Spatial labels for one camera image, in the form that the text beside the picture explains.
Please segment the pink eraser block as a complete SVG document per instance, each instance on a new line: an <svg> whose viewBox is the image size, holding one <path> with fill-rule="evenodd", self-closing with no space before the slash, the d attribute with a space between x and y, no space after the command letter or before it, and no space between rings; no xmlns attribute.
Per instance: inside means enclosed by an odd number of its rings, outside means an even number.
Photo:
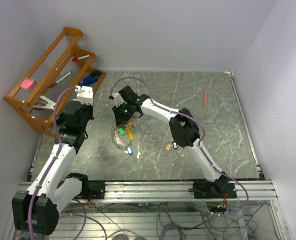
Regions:
<svg viewBox="0 0 296 240"><path fill-rule="evenodd" d="M30 78L26 78L21 82L20 87L26 91L30 91L36 86L36 84L37 84L37 82L35 80L30 79Z"/></svg>

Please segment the bare metal key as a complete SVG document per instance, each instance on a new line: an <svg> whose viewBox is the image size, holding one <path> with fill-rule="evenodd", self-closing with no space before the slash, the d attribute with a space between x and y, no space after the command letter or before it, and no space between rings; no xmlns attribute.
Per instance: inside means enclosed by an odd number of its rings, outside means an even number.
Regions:
<svg viewBox="0 0 296 240"><path fill-rule="evenodd" d="M180 157L183 157L183 153L182 153L182 150L181 149L177 149L176 150L176 153L180 156Z"/></svg>

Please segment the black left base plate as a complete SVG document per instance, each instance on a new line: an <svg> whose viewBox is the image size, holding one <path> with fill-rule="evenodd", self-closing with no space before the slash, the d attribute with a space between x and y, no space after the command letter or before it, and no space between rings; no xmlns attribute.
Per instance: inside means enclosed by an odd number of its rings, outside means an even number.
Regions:
<svg viewBox="0 0 296 240"><path fill-rule="evenodd" d="M105 197L106 184L104 181L89 181L89 199L103 200Z"/></svg>

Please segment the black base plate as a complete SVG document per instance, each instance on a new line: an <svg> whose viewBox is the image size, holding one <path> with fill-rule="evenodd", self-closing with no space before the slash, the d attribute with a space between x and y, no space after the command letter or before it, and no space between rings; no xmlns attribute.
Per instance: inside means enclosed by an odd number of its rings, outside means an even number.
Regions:
<svg viewBox="0 0 296 240"><path fill-rule="evenodd" d="M233 183L216 183L207 180L194 181L189 193L193 193L195 199L223 199L226 196L228 199L237 198L235 185Z"/></svg>
<svg viewBox="0 0 296 240"><path fill-rule="evenodd" d="M105 197L106 184L104 181L89 181L89 199L103 200Z"/></svg>

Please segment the green key tag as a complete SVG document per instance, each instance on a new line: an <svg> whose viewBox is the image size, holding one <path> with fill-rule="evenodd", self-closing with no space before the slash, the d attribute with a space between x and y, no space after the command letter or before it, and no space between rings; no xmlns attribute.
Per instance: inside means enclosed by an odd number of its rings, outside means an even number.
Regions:
<svg viewBox="0 0 296 240"><path fill-rule="evenodd" d="M122 127L118 128L118 132L121 136L124 136L126 134L126 131Z"/></svg>

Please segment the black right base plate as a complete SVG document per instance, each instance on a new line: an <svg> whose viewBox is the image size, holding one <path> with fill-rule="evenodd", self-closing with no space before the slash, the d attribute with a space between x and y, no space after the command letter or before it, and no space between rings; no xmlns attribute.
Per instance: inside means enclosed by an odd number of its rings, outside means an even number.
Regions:
<svg viewBox="0 0 296 240"><path fill-rule="evenodd" d="M207 180L194 181L189 193L193 193L195 199L223 199L226 196L228 199L237 198L235 185L233 183L216 183Z"/></svg>

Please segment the orange key tag with key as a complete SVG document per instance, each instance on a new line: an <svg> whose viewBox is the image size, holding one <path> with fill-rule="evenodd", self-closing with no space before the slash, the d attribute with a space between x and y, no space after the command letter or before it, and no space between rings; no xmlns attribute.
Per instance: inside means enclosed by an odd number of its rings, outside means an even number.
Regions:
<svg viewBox="0 0 296 240"><path fill-rule="evenodd" d="M135 128L137 128L138 126L136 125L136 124L134 124L132 121L126 121L125 123L124 123L124 126L125 127L127 127L127 128L132 128L132 129L135 129Z"/></svg>

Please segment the aluminium mounting rail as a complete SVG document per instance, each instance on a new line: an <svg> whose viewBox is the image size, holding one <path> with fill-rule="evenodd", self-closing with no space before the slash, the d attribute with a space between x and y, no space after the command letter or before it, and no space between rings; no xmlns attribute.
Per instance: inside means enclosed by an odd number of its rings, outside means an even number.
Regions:
<svg viewBox="0 0 296 240"><path fill-rule="evenodd" d="M246 180L241 185L235 184L232 191L235 198L229 201L270 201L277 200L277 193L270 180ZM130 203L130 202L220 202L223 196L197 199L189 192L191 181L107 181L100 198L94 193L95 203Z"/></svg>

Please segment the white marker pen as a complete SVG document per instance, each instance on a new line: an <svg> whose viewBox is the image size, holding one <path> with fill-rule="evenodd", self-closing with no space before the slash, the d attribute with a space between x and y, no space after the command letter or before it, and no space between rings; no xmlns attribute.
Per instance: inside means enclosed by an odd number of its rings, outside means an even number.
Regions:
<svg viewBox="0 0 296 240"><path fill-rule="evenodd" d="M61 81L63 81L64 79L66 79L68 76L70 76L72 74L72 72L68 72L67 74L65 74L63 77L61 77L60 79L54 81L51 85L50 88L53 88L55 85L57 85L58 83L60 83Z"/></svg>

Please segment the orange pencil on table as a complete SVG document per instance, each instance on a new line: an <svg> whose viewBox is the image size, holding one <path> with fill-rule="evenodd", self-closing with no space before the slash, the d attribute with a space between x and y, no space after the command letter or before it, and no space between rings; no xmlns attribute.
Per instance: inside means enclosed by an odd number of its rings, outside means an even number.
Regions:
<svg viewBox="0 0 296 240"><path fill-rule="evenodd" d="M207 104L207 98L208 98L208 89L206 89L205 91L205 95L204 95L204 102L203 102L203 106L206 107Z"/></svg>

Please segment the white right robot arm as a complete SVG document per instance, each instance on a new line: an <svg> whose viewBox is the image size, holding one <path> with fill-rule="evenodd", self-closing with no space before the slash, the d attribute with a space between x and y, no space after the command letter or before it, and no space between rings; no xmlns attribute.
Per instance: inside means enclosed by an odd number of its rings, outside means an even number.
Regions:
<svg viewBox="0 0 296 240"><path fill-rule="evenodd" d="M219 198L226 192L229 178L205 148L200 135L202 127L187 108L179 110L167 107L146 94L137 95L128 85L118 92L111 93L109 98L114 101L112 111L117 126L129 121L134 113L138 113L139 116L151 116L169 124L174 142L186 148L201 167L209 183L205 192L214 198Z"/></svg>

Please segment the wooden tiered rack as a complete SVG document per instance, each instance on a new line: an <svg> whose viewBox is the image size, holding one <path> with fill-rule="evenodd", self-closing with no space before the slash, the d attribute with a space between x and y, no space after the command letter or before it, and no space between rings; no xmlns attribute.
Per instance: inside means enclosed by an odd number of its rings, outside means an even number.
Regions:
<svg viewBox="0 0 296 240"><path fill-rule="evenodd" d="M46 96L56 102L67 88L74 87L80 80L95 71L91 63L95 54L80 48L77 43L83 32L77 28L65 27L56 39L47 47L41 57L7 94L5 101L37 132L55 136L53 129L53 111L34 110L40 96ZM72 62L73 58L90 55L89 58ZM50 85L68 72L70 76L50 88ZM22 89L24 79L33 79L36 86L30 90Z"/></svg>

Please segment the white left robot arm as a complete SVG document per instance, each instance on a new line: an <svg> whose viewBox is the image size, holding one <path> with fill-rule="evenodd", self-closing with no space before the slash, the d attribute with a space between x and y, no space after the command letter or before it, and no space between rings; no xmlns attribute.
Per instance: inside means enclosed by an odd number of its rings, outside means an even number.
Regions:
<svg viewBox="0 0 296 240"><path fill-rule="evenodd" d="M87 138L86 126L93 120L93 103L72 100L65 104L63 126L55 139L52 152L33 183L12 199L15 229L33 230L50 235L55 230L59 214L75 197L85 198L90 191L88 177L81 173L69 174L60 180L69 163L76 157Z"/></svg>

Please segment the blue stapler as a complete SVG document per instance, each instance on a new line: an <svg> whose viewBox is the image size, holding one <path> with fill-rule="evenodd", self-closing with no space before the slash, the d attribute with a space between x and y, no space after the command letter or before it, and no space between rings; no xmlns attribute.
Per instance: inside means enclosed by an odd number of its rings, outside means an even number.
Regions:
<svg viewBox="0 0 296 240"><path fill-rule="evenodd" d="M78 82L78 85L81 87L82 86L88 87L88 86L96 83L99 80L101 74L102 74L101 71L96 70L96 71L92 72L91 74L89 74L87 77L80 80Z"/></svg>

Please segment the yellow key tag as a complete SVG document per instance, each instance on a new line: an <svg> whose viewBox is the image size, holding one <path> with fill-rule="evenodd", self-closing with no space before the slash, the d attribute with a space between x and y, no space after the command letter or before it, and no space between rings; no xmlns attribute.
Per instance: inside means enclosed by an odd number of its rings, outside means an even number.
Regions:
<svg viewBox="0 0 296 240"><path fill-rule="evenodd" d="M167 142L167 145L166 145L166 147L165 147L165 151L166 152L169 152L170 150L171 150L171 148L172 148L172 142Z"/></svg>

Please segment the black key tag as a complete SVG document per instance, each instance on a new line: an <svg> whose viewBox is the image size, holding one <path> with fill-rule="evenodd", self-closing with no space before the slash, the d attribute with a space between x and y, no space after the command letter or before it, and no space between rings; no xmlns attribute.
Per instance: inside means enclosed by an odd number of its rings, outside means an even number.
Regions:
<svg viewBox="0 0 296 240"><path fill-rule="evenodd" d="M178 145L175 141L172 142L172 146L174 150L178 150Z"/></svg>

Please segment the yellow handled chain keyring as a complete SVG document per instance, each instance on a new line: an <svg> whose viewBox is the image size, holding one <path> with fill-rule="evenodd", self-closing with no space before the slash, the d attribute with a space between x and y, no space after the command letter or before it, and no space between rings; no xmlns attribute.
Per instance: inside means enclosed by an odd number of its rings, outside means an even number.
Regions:
<svg viewBox="0 0 296 240"><path fill-rule="evenodd" d="M118 128L123 128L126 131L124 136L121 136L118 132ZM112 126L110 130L111 140L117 149L126 150L126 147L131 147L133 145L134 136L130 128L125 126Z"/></svg>

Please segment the white binder clip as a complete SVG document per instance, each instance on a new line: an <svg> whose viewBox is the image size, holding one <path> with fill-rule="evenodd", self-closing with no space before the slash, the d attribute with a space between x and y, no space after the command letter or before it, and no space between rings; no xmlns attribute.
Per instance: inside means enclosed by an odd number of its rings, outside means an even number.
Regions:
<svg viewBox="0 0 296 240"><path fill-rule="evenodd" d="M36 111L53 111L56 106L56 103L46 96L40 96L40 99L36 105L33 106L33 109Z"/></svg>

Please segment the red capped marker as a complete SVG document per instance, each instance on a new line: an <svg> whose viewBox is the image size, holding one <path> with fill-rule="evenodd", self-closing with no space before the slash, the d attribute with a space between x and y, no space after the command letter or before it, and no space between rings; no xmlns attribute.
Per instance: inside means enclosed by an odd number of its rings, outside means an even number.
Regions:
<svg viewBox="0 0 296 240"><path fill-rule="evenodd" d="M79 60L87 59L89 57L90 57L89 54L88 55L84 55L84 56L80 56L80 57L75 57L75 58L72 59L72 62L77 62Z"/></svg>

